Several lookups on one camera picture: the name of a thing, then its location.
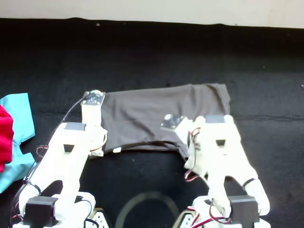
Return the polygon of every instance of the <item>gray cloth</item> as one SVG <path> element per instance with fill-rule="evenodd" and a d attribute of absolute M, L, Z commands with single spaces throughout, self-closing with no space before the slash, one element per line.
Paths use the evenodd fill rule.
<path fill-rule="evenodd" d="M 226 86 L 221 84 L 107 93 L 101 108 L 102 126 L 108 130 L 104 151 L 112 152 L 117 147 L 178 150 L 187 157 L 187 147 L 178 136 L 161 129 L 164 116 L 176 114 L 194 120 L 200 115 L 225 115 L 230 113 L 229 102 Z"/>

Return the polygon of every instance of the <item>red wire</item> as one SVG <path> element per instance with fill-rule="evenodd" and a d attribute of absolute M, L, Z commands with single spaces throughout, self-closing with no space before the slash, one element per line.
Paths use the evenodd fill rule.
<path fill-rule="evenodd" d="M 200 214 L 197 213 L 190 226 L 193 226 L 193 224 L 196 222 L 196 220 L 198 220 L 199 216 L 200 216 Z"/>
<path fill-rule="evenodd" d="M 195 211 L 194 207 L 187 207 L 188 210 Z"/>
<path fill-rule="evenodd" d="M 212 213 L 211 213 L 211 207 L 212 207 L 212 205 L 213 205 L 213 202 L 211 203 L 210 208 L 209 208 L 209 215 L 210 215 L 211 219 L 213 219 L 214 221 L 216 221 L 216 222 L 218 222 L 218 223 L 221 223 L 221 224 L 230 223 L 230 220 L 229 220 L 229 219 L 228 219 L 227 221 L 224 221 L 224 222 L 219 221 L 219 219 L 227 219 L 227 218 L 225 218 L 225 217 L 214 217 L 214 216 L 212 215 Z"/>
<path fill-rule="evenodd" d="M 192 173 L 192 170 L 188 170 L 187 172 L 185 172 L 184 178 L 185 178 L 186 182 L 191 182 L 191 181 L 197 179 L 198 177 L 200 177 L 199 175 L 195 175 L 195 176 L 193 176 L 193 177 L 191 177 L 191 178 L 188 178 L 188 176 L 189 176 L 191 173 Z"/>

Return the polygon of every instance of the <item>black wire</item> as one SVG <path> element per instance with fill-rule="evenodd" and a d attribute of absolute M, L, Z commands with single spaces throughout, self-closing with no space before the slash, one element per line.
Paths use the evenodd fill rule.
<path fill-rule="evenodd" d="M 39 186 L 38 186 L 38 185 L 36 185 L 36 184 L 32 184 L 32 182 L 30 182 L 30 181 L 27 181 L 27 184 L 29 184 L 29 185 L 31 185 L 31 186 L 33 186 L 33 187 L 35 187 L 35 188 L 38 190 L 39 195 L 41 194 L 41 189 L 39 188 Z"/>
<path fill-rule="evenodd" d="M 67 113 L 65 114 L 65 116 L 63 117 L 63 119 L 60 121 L 60 123 L 57 125 L 57 127 L 52 131 L 52 133 L 50 134 L 48 140 L 47 140 L 47 143 L 45 145 L 48 145 L 48 143 L 50 142 L 54 132 L 57 130 L 57 128 L 66 120 L 67 116 L 70 114 L 70 112 L 76 107 L 77 104 L 79 104 L 80 102 L 82 102 L 83 100 L 85 100 L 88 96 L 90 95 L 90 93 L 88 94 L 84 94 L 82 96 L 82 98 L 80 98 L 75 104 L 73 104 L 73 106 L 67 111 Z M 35 165 L 36 162 L 33 162 L 33 164 L 31 165 L 30 169 L 28 170 L 28 173 L 27 175 L 25 176 L 24 178 L 24 183 L 23 185 L 20 187 L 20 189 L 17 191 L 17 193 L 15 194 L 12 202 L 11 202 L 11 205 L 10 205 L 10 213 L 9 213 L 9 228 L 12 228 L 12 221 L 11 221 L 11 217 L 12 217 L 12 214 L 13 214 L 13 209 L 15 208 L 15 205 L 16 205 L 16 202 L 19 200 L 18 197 L 20 195 L 20 193 L 23 191 L 23 189 L 25 188 L 25 186 L 27 184 L 31 184 L 32 186 L 34 186 L 39 194 L 41 193 L 41 190 L 40 188 L 37 186 L 37 185 L 34 185 L 32 183 L 29 182 L 29 180 L 31 179 L 31 177 L 33 176 L 34 172 L 36 171 L 37 167 L 39 166 L 40 162 L 37 162 L 36 166 Z"/>
<path fill-rule="evenodd" d="M 90 206 L 91 206 L 90 213 L 87 215 L 87 217 L 86 217 L 86 219 L 85 219 L 85 221 L 84 221 L 84 228 L 86 228 L 86 220 L 89 218 L 89 216 L 90 216 L 90 214 L 91 214 L 91 212 L 92 212 L 93 207 L 92 207 L 92 204 L 91 204 L 90 201 L 88 201 L 88 200 L 86 200 L 86 199 L 82 199 L 81 201 L 86 201 L 86 202 L 88 202 L 88 203 L 90 204 Z"/>
<path fill-rule="evenodd" d="M 15 194 L 11 204 L 10 204 L 10 212 L 9 212 L 9 228 L 12 228 L 12 223 L 11 223 L 11 217 L 13 214 L 13 210 L 15 209 L 15 205 L 16 205 L 16 201 L 18 200 L 18 197 L 20 195 L 20 193 L 23 191 L 23 189 L 25 188 L 25 184 L 23 184 L 20 189 L 17 191 L 17 193 Z"/>
<path fill-rule="evenodd" d="M 226 219 L 226 221 L 225 222 L 221 222 L 220 221 L 220 219 L 217 219 L 217 218 L 215 218 L 213 215 L 212 215 L 212 213 L 211 213 L 211 207 L 213 206 L 213 201 L 214 200 L 212 200 L 212 202 L 211 202 L 211 204 L 210 204 L 210 208 L 209 208 L 209 215 L 210 215 L 210 217 L 214 220 L 214 221 L 216 221 L 216 222 L 218 222 L 218 223 L 221 223 L 221 224 L 229 224 L 229 222 L 231 221 L 231 219 L 230 218 L 224 218 L 224 219 Z"/>
<path fill-rule="evenodd" d="M 97 226 L 97 228 L 99 228 L 99 224 L 98 224 L 96 221 L 91 220 L 91 219 L 89 219 L 89 218 L 87 218 L 86 221 L 92 222 L 93 224 L 95 224 L 95 225 Z"/>

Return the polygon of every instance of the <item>wrinkled fabric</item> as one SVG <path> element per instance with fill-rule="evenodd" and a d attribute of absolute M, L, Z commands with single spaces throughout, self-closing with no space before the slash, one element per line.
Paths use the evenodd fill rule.
<path fill-rule="evenodd" d="M 23 154 L 20 144 L 35 136 L 35 128 L 29 105 L 28 94 L 11 94 L 0 99 L 6 111 L 13 118 L 14 137 L 12 142 L 12 162 L 5 164 L 4 172 L 0 173 L 0 193 L 11 183 L 25 177 L 34 158 L 31 153 Z"/>
<path fill-rule="evenodd" d="M 194 120 L 200 115 L 230 114 L 229 102 L 224 84 L 188 84 L 107 93 L 101 108 L 102 126 L 108 131 L 104 151 L 112 152 L 117 147 L 123 150 L 177 150 L 183 157 L 188 157 L 187 146 L 178 136 L 161 129 L 165 115 L 183 115 Z"/>
<path fill-rule="evenodd" d="M 4 165 L 12 161 L 13 118 L 0 105 L 0 172 Z"/>

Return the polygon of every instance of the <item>cable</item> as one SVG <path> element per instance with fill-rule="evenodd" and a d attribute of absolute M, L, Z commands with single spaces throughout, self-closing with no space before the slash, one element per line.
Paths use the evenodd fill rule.
<path fill-rule="evenodd" d="M 90 214 L 91 214 L 91 212 L 92 212 L 93 207 L 92 207 L 91 202 L 88 201 L 88 200 L 86 200 L 86 199 L 82 199 L 82 200 L 80 200 L 80 201 L 86 201 L 86 202 L 88 202 L 88 203 L 90 204 L 90 206 L 91 206 L 90 213 L 87 215 L 87 217 L 86 217 L 86 219 L 85 219 L 85 221 L 84 221 L 84 228 L 86 228 L 86 220 L 89 218 L 89 216 L 90 216 Z"/>
<path fill-rule="evenodd" d="M 212 215 L 212 213 L 211 213 L 211 207 L 213 206 L 213 200 L 212 200 L 212 202 L 211 202 L 211 204 L 210 204 L 210 208 L 209 208 L 209 215 L 210 215 L 210 217 L 214 220 L 214 221 L 216 221 L 216 222 L 218 222 L 218 223 L 221 223 L 221 224 L 228 224 L 228 223 L 230 223 L 231 222 L 231 220 L 230 220 L 230 218 L 225 218 L 225 217 L 220 217 L 220 218 L 218 218 L 218 217 L 214 217 L 213 215 Z M 222 221 L 219 221 L 219 219 L 227 219 L 226 221 L 224 221 L 224 222 L 222 222 Z"/>
<path fill-rule="evenodd" d="M 198 222 L 197 224 L 194 224 L 194 225 L 191 225 L 189 228 L 197 228 L 197 227 L 200 227 L 202 225 L 205 225 L 206 223 L 208 222 L 212 222 L 213 220 L 211 218 L 205 220 L 205 221 L 202 221 L 202 222 Z"/>
<path fill-rule="evenodd" d="M 187 207 L 187 209 L 191 210 L 191 211 L 195 211 L 195 208 L 193 206 L 189 206 L 189 207 Z M 193 221 L 192 221 L 189 228 L 197 228 L 197 227 L 200 227 L 200 226 L 202 226 L 202 225 L 204 225 L 208 222 L 212 222 L 212 221 L 216 221 L 216 222 L 219 222 L 219 223 L 222 223 L 222 224 L 227 224 L 228 222 L 230 222 L 230 220 L 228 220 L 227 222 L 221 222 L 221 221 L 219 221 L 220 219 L 226 219 L 226 218 L 225 217 L 214 217 L 214 216 L 212 216 L 212 214 L 210 214 L 211 218 L 195 224 L 195 222 L 199 218 L 199 216 L 200 216 L 199 213 L 197 213 L 195 215 L 195 217 L 193 218 Z"/>
<path fill-rule="evenodd" d="M 36 154 L 37 154 L 39 157 L 42 157 L 42 158 L 43 158 L 43 156 L 42 156 L 40 153 L 38 153 L 38 150 L 39 150 L 39 149 L 48 149 L 48 146 L 40 145 L 40 146 L 38 146 L 38 147 L 36 148 Z"/>
<path fill-rule="evenodd" d="M 196 220 L 198 220 L 199 216 L 200 216 L 199 213 L 197 213 L 197 214 L 195 215 L 195 217 L 193 218 L 193 221 L 191 222 L 191 225 L 190 225 L 190 226 L 193 226 L 193 224 L 196 222 Z"/>
<path fill-rule="evenodd" d="M 50 134 L 46 145 L 48 145 L 48 143 L 50 142 L 54 132 L 57 130 L 57 128 L 66 120 L 67 116 L 70 114 L 70 112 L 76 107 L 77 104 L 79 104 L 80 102 L 82 102 L 83 100 L 85 100 L 87 97 L 89 97 L 90 93 L 86 93 L 84 94 L 75 104 L 72 105 L 72 107 L 67 111 L 67 113 L 65 114 L 65 116 L 63 117 L 63 119 L 60 121 L 60 123 L 57 125 L 57 127 L 52 131 L 52 133 Z M 25 186 L 29 183 L 29 180 L 31 179 L 31 177 L 33 176 L 34 172 L 36 171 L 37 167 L 39 166 L 40 162 L 38 162 L 35 165 L 36 162 L 33 162 L 33 164 L 31 165 L 30 169 L 28 170 L 28 173 L 25 175 L 24 181 L 25 183 L 23 183 L 23 185 L 20 187 L 20 189 L 17 191 L 16 195 L 14 196 L 11 205 L 10 205 L 10 213 L 9 213 L 9 219 L 8 219 L 8 224 L 9 224 L 9 228 L 12 228 L 12 214 L 13 214 L 13 210 L 15 209 L 19 199 L 19 195 L 20 193 L 23 191 L 23 189 L 25 188 Z"/>
<path fill-rule="evenodd" d="M 29 184 L 29 185 L 35 187 L 35 188 L 38 190 L 39 195 L 41 194 L 41 189 L 38 187 L 38 185 L 32 184 L 32 182 L 30 182 L 30 181 L 27 181 L 27 184 Z"/>
<path fill-rule="evenodd" d="M 89 219 L 89 218 L 85 219 L 85 222 L 86 222 L 86 221 L 88 221 L 88 222 L 91 222 L 91 223 L 95 224 L 95 225 L 97 226 L 97 228 L 99 228 L 99 224 L 98 224 L 96 221 L 91 220 L 91 219 Z"/>
<path fill-rule="evenodd" d="M 196 137 L 198 136 L 199 133 L 200 133 L 200 127 L 195 128 L 191 132 L 191 139 L 192 139 L 192 142 L 194 144 L 194 162 L 193 162 L 192 168 L 189 169 L 187 172 L 185 172 L 184 178 L 185 178 L 186 182 L 191 182 L 191 181 L 197 179 L 198 177 L 200 177 L 199 175 L 194 175 L 192 178 L 188 179 L 188 176 L 193 172 L 193 169 L 194 169 L 194 166 L 195 166 L 195 163 L 196 163 L 196 152 L 197 152 L 197 150 L 200 149 L 200 147 L 199 147 L 200 145 L 198 143 L 196 143 Z"/>

